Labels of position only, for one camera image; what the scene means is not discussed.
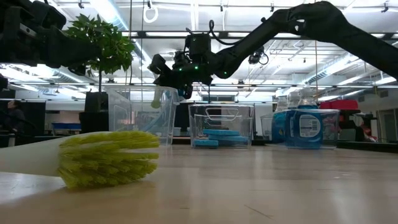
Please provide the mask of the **red plastic crate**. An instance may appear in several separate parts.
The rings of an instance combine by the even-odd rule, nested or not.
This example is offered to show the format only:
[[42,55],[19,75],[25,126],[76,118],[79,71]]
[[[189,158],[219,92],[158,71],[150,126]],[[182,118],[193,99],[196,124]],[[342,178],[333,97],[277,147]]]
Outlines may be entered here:
[[320,103],[320,109],[327,110],[357,110],[358,102],[356,100],[333,100]]

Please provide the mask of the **black plant pot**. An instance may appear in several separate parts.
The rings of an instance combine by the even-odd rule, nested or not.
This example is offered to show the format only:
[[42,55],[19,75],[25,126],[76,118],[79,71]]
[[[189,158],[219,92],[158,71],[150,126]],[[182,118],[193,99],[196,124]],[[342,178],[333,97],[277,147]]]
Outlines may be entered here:
[[79,113],[81,133],[109,130],[108,94],[87,92],[84,112]]

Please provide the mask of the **tall clear plastic tub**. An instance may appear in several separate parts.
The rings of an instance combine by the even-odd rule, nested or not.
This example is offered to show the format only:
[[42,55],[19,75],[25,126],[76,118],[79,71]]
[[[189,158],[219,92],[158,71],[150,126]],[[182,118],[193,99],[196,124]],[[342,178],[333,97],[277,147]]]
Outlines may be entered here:
[[175,104],[170,115],[169,128],[166,132],[152,133],[159,137],[161,146],[169,146],[173,141],[174,122],[177,106],[180,104],[178,91],[163,86],[127,86],[110,85],[105,87],[108,94],[109,130],[110,131],[144,131],[144,126],[156,117],[150,107],[155,88],[172,90]]

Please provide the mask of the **white LED light bar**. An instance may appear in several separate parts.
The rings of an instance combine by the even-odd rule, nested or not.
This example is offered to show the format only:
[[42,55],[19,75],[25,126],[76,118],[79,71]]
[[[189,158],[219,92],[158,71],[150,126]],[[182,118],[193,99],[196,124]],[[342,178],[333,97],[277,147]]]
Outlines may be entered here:
[[148,37],[186,37],[188,32],[146,32]]

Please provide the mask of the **green leafy plant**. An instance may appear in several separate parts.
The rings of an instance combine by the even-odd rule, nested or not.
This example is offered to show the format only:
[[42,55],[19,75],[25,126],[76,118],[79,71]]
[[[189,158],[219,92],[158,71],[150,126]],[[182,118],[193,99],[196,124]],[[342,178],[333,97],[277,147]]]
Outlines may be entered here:
[[130,68],[134,44],[130,38],[123,36],[117,26],[101,20],[99,16],[90,18],[80,14],[64,33],[68,37],[89,40],[101,49],[99,57],[87,61],[85,76],[93,77],[98,72],[100,83],[104,77],[108,78],[108,83],[114,83],[115,72],[126,72]]

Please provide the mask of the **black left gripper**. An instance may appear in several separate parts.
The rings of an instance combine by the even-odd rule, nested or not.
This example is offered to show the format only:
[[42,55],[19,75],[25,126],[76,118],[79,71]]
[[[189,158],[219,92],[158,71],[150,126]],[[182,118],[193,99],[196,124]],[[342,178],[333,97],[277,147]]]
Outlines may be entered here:
[[0,62],[61,66],[85,76],[87,61],[101,55],[89,40],[66,36],[46,18],[50,6],[0,6]]

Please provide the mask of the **light blue sponge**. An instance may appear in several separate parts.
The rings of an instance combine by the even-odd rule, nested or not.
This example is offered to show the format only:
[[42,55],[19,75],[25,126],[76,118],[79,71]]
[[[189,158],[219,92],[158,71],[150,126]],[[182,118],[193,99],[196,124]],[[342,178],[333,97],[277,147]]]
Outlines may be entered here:
[[209,140],[217,140],[217,141],[231,141],[231,142],[240,142],[241,144],[247,144],[248,138],[245,136],[220,136],[220,135],[209,135]]
[[219,142],[217,140],[210,139],[194,139],[193,147],[215,147],[219,146]]
[[204,129],[203,134],[218,136],[239,136],[240,132],[226,129]]

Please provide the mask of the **blue bin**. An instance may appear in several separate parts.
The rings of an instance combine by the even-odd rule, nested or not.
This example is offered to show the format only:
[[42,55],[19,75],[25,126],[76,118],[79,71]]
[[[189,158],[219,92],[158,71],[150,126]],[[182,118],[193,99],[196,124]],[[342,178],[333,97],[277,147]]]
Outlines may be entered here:
[[81,124],[80,123],[52,123],[52,129],[53,130],[74,130],[78,131],[81,130]]

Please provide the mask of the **low clear plastic bin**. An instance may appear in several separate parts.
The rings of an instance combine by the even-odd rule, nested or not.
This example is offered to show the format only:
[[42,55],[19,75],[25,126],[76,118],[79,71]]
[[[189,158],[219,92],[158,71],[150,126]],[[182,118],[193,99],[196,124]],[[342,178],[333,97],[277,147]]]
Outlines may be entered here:
[[[339,131],[339,115],[338,110],[317,110],[320,112],[321,122],[322,122],[322,144],[319,149],[334,149],[338,141],[338,131]],[[272,142],[271,137],[271,124],[272,115],[267,114],[261,117],[262,124],[262,136],[266,141]]]
[[[239,131],[240,136],[248,138],[248,144],[251,146],[254,121],[253,105],[193,104],[188,107],[188,110],[191,147],[193,147],[194,139],[208,139],[209,135],[203,134],[204,129]],[[193,148],[219,149],[222,147]]]

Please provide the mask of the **blue dish soap bottle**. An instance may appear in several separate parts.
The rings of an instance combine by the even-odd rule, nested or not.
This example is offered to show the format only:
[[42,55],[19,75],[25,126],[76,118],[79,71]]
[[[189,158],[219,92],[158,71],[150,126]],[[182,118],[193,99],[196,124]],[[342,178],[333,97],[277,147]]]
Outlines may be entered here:
[[285,116],[285,145],[289,149],[319,149],[322,122],[310,87],[289,93]]
[[272,115],[271,137],[274,144],[281,144],[285,141],[285,119],[288,110],[287,96],[280,96],[277,100],[276,109]]

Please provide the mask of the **yellow dish brush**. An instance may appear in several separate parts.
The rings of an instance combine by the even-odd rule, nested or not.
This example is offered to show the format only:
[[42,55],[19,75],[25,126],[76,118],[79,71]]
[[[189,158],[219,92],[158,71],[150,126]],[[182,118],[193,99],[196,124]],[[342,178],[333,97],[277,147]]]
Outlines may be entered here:
[[69,189],[130,184],[156,170],[158,136],[101,131],[0,148],[0,172],[59,177]]
[[162,90],[159,87],[156,87],[154,91],[154,98],[152,100],[152,103],[150,104],[152,108],[155,109],[160,108],[161,97],[162,97]]

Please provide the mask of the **blue dish brush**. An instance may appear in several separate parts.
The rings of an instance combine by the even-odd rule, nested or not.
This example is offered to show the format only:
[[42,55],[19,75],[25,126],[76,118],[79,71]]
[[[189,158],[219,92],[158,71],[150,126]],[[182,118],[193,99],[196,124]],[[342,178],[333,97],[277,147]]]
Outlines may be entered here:
[[162,90],[161,97],[161,105],[160,108],[151,108],[155,110],[156,117],[149,121],[144,126],[144,131],[151,133],[158,132],[166,132],[169,128],[170,123],[170,115],[174,102],[174,94],[175,92],[172,90],[166,90],[164,88],[160,88]]

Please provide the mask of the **person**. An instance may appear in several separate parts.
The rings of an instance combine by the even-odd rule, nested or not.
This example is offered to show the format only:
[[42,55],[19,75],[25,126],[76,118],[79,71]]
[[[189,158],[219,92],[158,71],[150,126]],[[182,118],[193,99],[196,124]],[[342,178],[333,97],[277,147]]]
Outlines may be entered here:
[[7,128],[15,133],[24,132],[24,112],[21,110],[21,103],[17,100],[12,100],[7,104],[7,117],[4,124]]

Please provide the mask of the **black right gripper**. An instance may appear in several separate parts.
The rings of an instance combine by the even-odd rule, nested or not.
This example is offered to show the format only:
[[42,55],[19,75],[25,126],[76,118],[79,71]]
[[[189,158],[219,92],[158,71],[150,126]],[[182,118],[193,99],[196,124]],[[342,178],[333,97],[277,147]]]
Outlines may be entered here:
[[211,60],[215,54],[206,51],[199,54],[199,60],[189,61],[188,56],[182,50],[175,52],[174,64],[172,69],[166,65],[166,60],[160,55],[155,54],[148,69],[159,75],[153,82],[157,86],[171,87],[178,90],[178,95],[188,100],[192,97],[193,83],[202,82],[210,85],[212,82]]

